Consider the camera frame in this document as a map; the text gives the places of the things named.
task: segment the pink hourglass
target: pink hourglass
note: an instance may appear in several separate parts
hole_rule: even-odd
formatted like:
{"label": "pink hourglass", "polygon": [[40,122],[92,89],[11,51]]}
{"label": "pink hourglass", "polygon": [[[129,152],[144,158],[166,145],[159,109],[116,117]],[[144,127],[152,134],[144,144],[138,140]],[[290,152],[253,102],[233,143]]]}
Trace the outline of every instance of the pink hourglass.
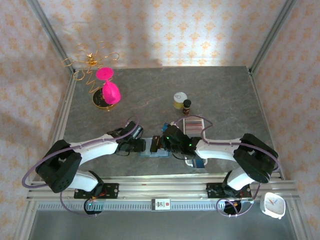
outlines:
{"label": "pink hourglass", "polygon": [[105,81],[102,87],[102,96],[104,101],[111,105],[118,103],[121,99],[118,86],[109,80],[113,75],[114,71],[110,67],[100,68],[95,74],[97,79]]}

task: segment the gold base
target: gold base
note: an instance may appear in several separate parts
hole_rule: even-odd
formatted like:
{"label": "gold base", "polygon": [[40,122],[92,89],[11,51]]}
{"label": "gold base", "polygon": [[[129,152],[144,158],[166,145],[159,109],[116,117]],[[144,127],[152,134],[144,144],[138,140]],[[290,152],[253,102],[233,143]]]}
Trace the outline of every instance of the gold base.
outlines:
{"label": "gold base", "polygon": [[117,104],[108,104],[102,95],[102,87],[97,89],[92,96],[93,104],[100,109],[106,109],[108,112]]}

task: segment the gold decorative wire sculpture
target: gold decorative wire sculpture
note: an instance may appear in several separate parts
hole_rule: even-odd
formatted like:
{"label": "gold decorative wire sculpture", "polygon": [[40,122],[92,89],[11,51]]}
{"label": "gold decorative wire sculpture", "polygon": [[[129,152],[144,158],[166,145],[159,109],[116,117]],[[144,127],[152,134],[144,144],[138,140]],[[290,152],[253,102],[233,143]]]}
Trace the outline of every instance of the gold decorative wire sculpture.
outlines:
{"label": "gold decorative wire sculpture", "polygon": [[[90,85],[92,84],[91,86],[91,89],[89,90],[89,94],[93,93],[93,92],[96,92],[100,87],[96,87],[95,89],[94,86],[95,86],[95,83],[96,83],[96,80],[91,80],[92,78],[92,75],[93,75],[93,71],[91,70],[92,67],[97,67],[98,69],[100,69],[102,66],[103,66],[103,63],[100,63],[100,61],[104,60],[104,59],[107,59],[109,58],[111,55],[117,55],[116,58],[112,58],[111,60],[112,61],[117,61],[120,57],[119,53],[117,52],[111,52],[109,55],[107,56],[104,56],[102,58],[100,58],[99,60],[96,60],[96,57],[97,57],[97,54],[99,52],[99,46],[100,44],[102,43],[105,43],[105,41],[100,41],[98,42],[96,45],[97,45],[97,48],[96,48],[96,52],[95,54],[93,55],[93,53],[89,53],[89,54],[86,54],[86,58],[84,61],[80,61],[80,60],[73,60],[72,58],[68,57],[66,58],[65,60],[63,60],[63,64],[69,60],[71,61],[70,64],[68,65],[64,65],[65,67],[69,67],[71,66],[72,64],[74,63],[83,63],[83,64],[87,64],[86,67],[84,67],[81,72],[82,72],[82,77],[81,78],[77,78],[77,74],[80,72],[79,71],[76,71],[74,74],[73,74],[73,79],[76,80],[76,81],[80,81],[80,80],[83,80],[85,78],[86,75],[90,74],[90,77],[88,79],[88,81],[86,82],[86,85]],[[84,52],[85,53],[85,50],[83,49],[84,47],[84,44],[83,43],[79,43],[75,46],[75,48],[79,51],[79,52]]]}

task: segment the orange patterned wall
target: orange patterned wall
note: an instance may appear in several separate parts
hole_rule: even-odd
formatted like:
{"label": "orange patterned wall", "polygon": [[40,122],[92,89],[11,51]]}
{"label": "orange patterned wall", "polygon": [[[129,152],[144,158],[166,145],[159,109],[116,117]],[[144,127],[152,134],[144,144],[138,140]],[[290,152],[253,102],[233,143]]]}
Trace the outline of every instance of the orange patterned wall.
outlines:
{"label": "orange patterned wall", "polygon": [[26,0],[0,1],[0,239],[26,203],[25,172],[48,150],[70,75]]}
{"label": "orange patterned wall", "polygon": [[250,66],[285,0],[40,0],[67,55],[107,41],[114,66]]}
{"label": "orange patterned wall", "polygon": [[320,231],[320,2],[297,1],[255,75],[277,151]]}

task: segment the gray marble table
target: gray marble table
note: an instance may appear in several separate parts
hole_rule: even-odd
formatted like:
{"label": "gray marble table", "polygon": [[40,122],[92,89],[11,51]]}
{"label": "gray marble table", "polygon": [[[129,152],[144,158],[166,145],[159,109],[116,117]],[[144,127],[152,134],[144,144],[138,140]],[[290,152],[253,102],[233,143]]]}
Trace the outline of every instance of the gray marble table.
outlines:
{"label": "gray marble table", "polygon": [[[111,110],[94,106],[87,79],[78,81],[66,123],[64,139],[81,142],[123,127],[137,115],[144,128],[143,137],[161,135],[164,123],[183,116],[173,106],[176,92],[184,92],[192,101],[190,114],[202,115],[214,123],[206,132],[209,139],[235,139],[252,133],[271,146],[271,138],[259,108],[247,69],[244,66],[204,66],[115,69],[113,82],[122,99]],[[100,177],[151,176],[226,173],[237,163],[209,159],[205,169],[194,169],[174,157],[139,157],[105,155],[83,164],[83,171],[93,170]]]}

